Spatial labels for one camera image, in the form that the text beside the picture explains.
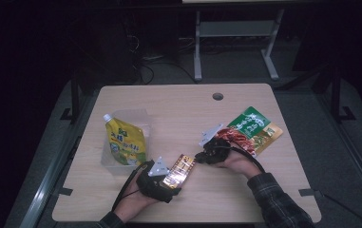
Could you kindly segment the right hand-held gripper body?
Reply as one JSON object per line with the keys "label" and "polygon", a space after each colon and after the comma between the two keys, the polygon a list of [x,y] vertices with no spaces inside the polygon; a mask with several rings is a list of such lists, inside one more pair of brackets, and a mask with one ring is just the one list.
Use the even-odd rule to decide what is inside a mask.
{"label": "right hand-held gripper body", "polygon": [[223,124],[219,123],[201,133],[199,146],[203,148],[201,152],[205,154],[205,163],[207,164],[223,162],[229,155],[231,149],[230,143],[218,136],[222,127]]}

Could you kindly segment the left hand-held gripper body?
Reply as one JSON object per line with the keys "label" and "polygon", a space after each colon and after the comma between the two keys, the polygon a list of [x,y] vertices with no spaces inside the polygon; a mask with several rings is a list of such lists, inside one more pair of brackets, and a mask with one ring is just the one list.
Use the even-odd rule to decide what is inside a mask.
{"label": "left hand-held gripper body", "polygon": [[170,170],[162,158],[158,158],[156,161],[147,161],[142,173],[136,180],[140,192],[151,199],[169,203],[174,196],[170,196],[170,188],[162,183],[169,172]]}

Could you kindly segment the small red and yellow box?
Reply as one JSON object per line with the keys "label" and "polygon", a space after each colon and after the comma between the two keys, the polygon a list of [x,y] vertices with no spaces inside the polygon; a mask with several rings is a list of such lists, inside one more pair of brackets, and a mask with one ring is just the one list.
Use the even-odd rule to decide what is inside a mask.
{"label": "small red and yellow box", "polygon": [[194,158],[181,154],[162,183],[170,189],[181,188],[194,165]]}

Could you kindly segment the yellow spout pouch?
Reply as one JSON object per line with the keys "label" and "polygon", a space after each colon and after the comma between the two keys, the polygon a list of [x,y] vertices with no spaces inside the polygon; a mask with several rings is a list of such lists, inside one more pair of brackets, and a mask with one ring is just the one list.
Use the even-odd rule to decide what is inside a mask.
{"label": "yellow spout pouch", "polygon": [[146,140],[136,125],[104,115],[111,155],[122,165],[140,165],[146,161]]}

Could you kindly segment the green and red snack packet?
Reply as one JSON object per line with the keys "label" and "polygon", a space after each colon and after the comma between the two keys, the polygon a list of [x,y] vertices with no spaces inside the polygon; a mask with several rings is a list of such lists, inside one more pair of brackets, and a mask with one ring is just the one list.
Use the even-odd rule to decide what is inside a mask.
{"label": "green and red snack packet", "polygon": [[233,143],[256,157],[278,139],[282,133],[283,130],[280,127],[272,123],[254,107],[249,106],[220,130],[216,137]]}

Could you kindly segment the clear plastic container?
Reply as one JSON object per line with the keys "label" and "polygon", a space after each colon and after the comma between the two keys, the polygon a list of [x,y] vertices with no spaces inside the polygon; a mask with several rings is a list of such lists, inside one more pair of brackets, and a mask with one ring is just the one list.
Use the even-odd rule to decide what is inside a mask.
{"label": "clear plastic container", "polygon": [[[125,109],[117,110],[109,114],[114,118],[120,119],[129,124],[136,125],[143,130],[143,134],[146,140],[146,161],[149,156],[149,138],[151,132],[151,118],[148,116],[145,109]],[[102,166],[112,176],[128,176],[139,165],[122,165],[115,161],[111,155],[107,135],[105,133],[104,149],[101,156]]]}

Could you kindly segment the person's right hand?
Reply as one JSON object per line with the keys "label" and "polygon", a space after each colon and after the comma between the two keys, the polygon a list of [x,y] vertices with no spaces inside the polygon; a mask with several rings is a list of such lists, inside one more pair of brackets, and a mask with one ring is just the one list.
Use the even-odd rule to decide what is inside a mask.
{"label": "person's right hand", "polygon": [[231,151],[225,161],[215,164],[216,167],[228,168],[231,171],[243,175],[247,179],[261,174],[261,171],[245,156],[236,151]]}

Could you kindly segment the person's left hand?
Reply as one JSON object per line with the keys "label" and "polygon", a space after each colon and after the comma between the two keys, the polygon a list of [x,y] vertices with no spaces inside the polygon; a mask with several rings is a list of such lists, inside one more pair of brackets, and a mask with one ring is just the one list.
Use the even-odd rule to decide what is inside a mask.
{"label": "person's left hand", "polygon": [[156,199],[151,199],[143,195],[139,191],[136,180],[132,180],[126,187],[124,196],[120,199],[113,213],[118,216],[123,223],[127,223],[140,214],[143,209],[157,202]]}

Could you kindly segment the black metal stand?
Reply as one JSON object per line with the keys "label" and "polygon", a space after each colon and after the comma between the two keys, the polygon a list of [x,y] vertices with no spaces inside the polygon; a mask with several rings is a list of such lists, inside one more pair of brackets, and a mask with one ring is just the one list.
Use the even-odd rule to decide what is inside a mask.
{"label": "black metal stand", "polygon": [[75,124],[80,114],[79,82],[76,73],[72,74],[70,80],[71,108],[66,108],[60,119]]}
{"label": "black metal stand", "polygon": [[339,124],[343,121],[354,121],[355,116],[350,108],[340,105],[341,73],[337,67],[333,70],[331,83],[331,114],[333,119]]}

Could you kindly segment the grey table edge bracket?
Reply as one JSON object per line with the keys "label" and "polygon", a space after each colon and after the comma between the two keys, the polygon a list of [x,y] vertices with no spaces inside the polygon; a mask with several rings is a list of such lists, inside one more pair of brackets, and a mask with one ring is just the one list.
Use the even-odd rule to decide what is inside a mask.
{"label": "grey table edge bracket", "polygon": [[53,192],[53,195],[54,196],[60,196],[60,195],[70,196],[72,194],[72,192],[73,192],[72,189],[62,187],[62,188],[59,188],[59,189],[55,189],[54,192]]}
{"label": "grey table edge bracket", "polygon": [[316,198],[322,198],[323,193],[320,190],[307,188],[307,189],[299,189],[298,190],[301,197],[314,196]]}

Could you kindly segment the grey metal floor rail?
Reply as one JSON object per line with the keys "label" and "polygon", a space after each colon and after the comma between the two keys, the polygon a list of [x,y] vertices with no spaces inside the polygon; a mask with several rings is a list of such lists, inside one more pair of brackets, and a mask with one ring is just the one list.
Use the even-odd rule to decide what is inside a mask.
{"label": "grey metal floor rail", "polygon": [[36,228],[54,188],[84,133],[86,121],[98,92],[80,95],[80,114],[76,123],[60,119],[71,108],[70,92],[63,92],[48,120],[24,183],[16,198],[6,226]]}
{"label": "grey metal floor rail", "polygon": [[334,114],[330,98],[317,95],[316,99],[332,128],[333,137],[343,147],[342,154],[348,158],[362,183],[362,114],[349,105],[340,106]]}

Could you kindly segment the white metal desk frame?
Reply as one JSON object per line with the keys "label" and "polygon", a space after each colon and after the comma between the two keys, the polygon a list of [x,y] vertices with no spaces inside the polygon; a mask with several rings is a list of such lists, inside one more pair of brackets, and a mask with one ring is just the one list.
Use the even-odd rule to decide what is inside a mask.
{"label": "white metal desk frame", "polygon": [[272,61],[271,54],[276,41],[276,37],[284,15],[284,9],[277,12],[274,20],[264,21],[221,21],[207,22],[201,21],[200,12],[196,13],[195,23],[195,52],[194,52],[194,80],[202,80],[201,60],[200,60],[200,39],[212,37],[268,37],[267,48],[262,49],[261,56],[273,81],[277,81],[279,76]]}

